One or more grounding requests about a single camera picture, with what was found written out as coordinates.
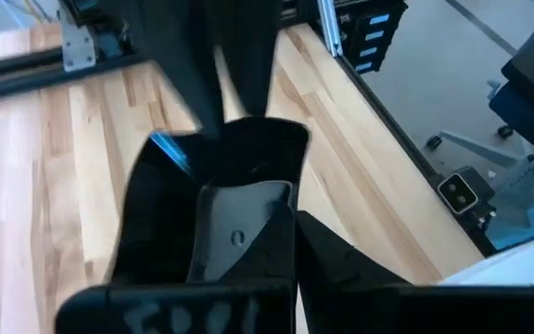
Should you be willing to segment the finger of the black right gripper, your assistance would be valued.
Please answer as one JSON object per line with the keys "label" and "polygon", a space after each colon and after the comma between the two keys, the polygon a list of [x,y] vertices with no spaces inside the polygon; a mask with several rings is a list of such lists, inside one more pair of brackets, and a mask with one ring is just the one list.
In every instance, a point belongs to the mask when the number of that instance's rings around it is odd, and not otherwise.
{"label": "finger of the black right gripper", "polygon": [[221,44],[230,78],[246,114],[266,114],[281,0],[220,0]]}
{"label": "finger of the black right gripper", "polygon": [[193,0],[137,0],[138,42],[180,95],[205,135],[224,124],[222,93],[205,13]]}

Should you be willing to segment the silver aluminium post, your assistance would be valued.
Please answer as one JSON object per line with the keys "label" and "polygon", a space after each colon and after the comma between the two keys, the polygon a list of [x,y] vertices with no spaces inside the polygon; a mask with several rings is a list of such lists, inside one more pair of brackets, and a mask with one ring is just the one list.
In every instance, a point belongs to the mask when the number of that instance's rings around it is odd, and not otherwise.
{"label": "silver aluminium post", "polygon": [[317,0],[325,47],[333,58],[343,55],[333,0]]}

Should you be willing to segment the blue fabric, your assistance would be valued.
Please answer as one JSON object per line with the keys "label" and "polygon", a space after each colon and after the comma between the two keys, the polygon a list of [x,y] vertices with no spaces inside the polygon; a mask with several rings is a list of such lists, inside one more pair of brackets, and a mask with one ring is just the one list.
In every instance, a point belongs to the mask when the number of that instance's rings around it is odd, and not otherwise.
{"label": "blue fabric", "polygon": [[494,248],[501,250],[534,238],[534,160],[502,177],[491,204],[497,209],[486,230]]}

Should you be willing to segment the small black square plate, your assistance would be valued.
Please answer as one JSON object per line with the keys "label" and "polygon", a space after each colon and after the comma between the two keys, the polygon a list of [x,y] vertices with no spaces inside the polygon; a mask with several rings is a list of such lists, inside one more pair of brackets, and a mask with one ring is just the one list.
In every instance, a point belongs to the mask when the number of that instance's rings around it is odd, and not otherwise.
{"label": "small black square plate", "polygon": [[216,137],[155,132],[126,188],[110,278],[163,284],[295,275],[307,127],[228,122]]}

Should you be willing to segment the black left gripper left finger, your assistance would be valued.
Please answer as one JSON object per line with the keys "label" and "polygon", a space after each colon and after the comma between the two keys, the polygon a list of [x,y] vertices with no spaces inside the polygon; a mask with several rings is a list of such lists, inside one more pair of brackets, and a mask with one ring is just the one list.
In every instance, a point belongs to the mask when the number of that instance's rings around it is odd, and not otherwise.
{"label": "black left gripper left finger", "polygon": [[56,334],[295,334],[294,251],[294,213],[280,205],[222,278],[84,289],[57,311]]}

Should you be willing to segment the silver metal corner bracket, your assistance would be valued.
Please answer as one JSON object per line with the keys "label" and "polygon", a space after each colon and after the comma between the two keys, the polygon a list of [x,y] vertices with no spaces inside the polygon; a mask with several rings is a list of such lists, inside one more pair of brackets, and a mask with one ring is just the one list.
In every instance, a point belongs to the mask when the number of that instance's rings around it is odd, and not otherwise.
{"label": "silver metal corner bracket", "polygon": [[66,72],[80,71],[96,64],[95,43],[86,26],[79,27],[65,5],[60,5],[58,20],[62,32],[62,58]]}

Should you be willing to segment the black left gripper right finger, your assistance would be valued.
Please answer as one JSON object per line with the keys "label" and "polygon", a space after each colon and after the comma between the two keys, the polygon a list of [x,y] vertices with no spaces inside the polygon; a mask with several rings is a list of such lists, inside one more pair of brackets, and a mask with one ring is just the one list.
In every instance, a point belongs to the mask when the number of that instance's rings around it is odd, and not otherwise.
{"label": "black left gripper right finger", "polygon": [[297,274],[310,334],[534,334],[534,287],[413,285],[305,211]]}

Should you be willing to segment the black aluminium rig frame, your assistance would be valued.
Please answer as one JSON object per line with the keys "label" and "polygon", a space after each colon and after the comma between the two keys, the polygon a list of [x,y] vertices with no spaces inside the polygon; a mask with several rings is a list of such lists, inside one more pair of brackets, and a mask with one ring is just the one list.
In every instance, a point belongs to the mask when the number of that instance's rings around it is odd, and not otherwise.
{"label": "black aluminium rig frame", "polygon": [[61,47],[0,58],[0,97],[80,80],[143,61],[144,58],[131,53],[118,58],[103,59],[93,67],[83,70],[65,71]]}

